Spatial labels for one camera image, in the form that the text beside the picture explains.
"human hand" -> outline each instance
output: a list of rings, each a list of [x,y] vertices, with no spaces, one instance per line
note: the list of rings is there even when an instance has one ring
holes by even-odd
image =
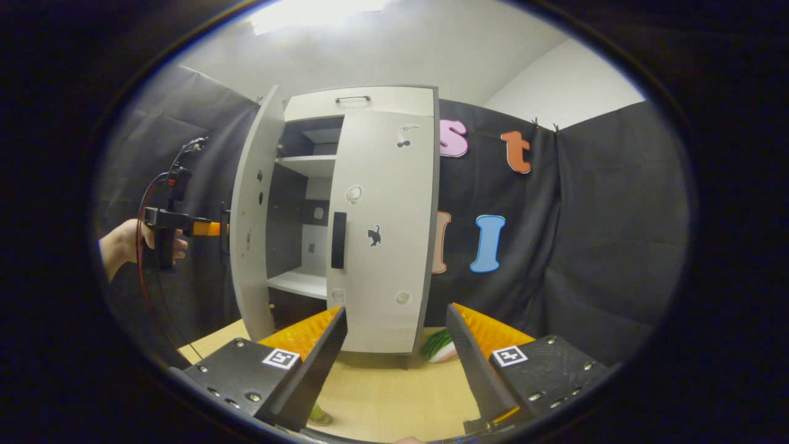
[[[118,225],[113,231],[99,240],[99,250],[101,251],[104,269],[107,276],[112,280],[115,273],[126,262],[137,263],[137,248],[142,248],[142,243],[150,248],[155,248],[153,230],[147,225],[141,224],[140,238],[136,238],[137,219],[129,219],[123,224]],[[176,230],[175,235],[183,235],[183,230]],[[189,244],[183,239],[175,239],[173,244],[173,265],[176,259],[186,257],[186,249]]]

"cabinet door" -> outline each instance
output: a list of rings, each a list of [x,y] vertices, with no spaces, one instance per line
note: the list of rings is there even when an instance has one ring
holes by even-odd
[[[230,204],[233,288],[252,341],[274,332],[268,308],[266,212],[277,142],[285,128],[284,99],[275,86],[260,105],[241,150]]]
[[[346,306],[343,350],[413,351],[435,236],[435,136],[433,117],[378,111],[345,117],[327,253],[327,305]],[[346,214],[344,238],[335,230],[336,213]]]

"cabinet drawer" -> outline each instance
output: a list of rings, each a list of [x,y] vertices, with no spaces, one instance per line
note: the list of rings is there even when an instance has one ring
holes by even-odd
[[[290,98],[285,110],[285,121],[345,115],[346,112],[355,110],[390,111],[432,117],[433,91],[433,88],[372,86],[310,92]]]

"watermelon toy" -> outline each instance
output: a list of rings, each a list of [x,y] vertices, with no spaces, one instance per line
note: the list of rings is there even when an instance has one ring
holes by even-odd
[[[447,329],[433,333],[422,345],[421,353],[429,363],[442,363],[458,355]]]

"ceiling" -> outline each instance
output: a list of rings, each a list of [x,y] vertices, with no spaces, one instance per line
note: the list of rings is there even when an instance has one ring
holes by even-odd
[[[338,86],[436,85],[442,99],[483,105],[567,35],[493,0],[392,0],[325,25],[256,36],[248,18],[177,62],[252,99]]]

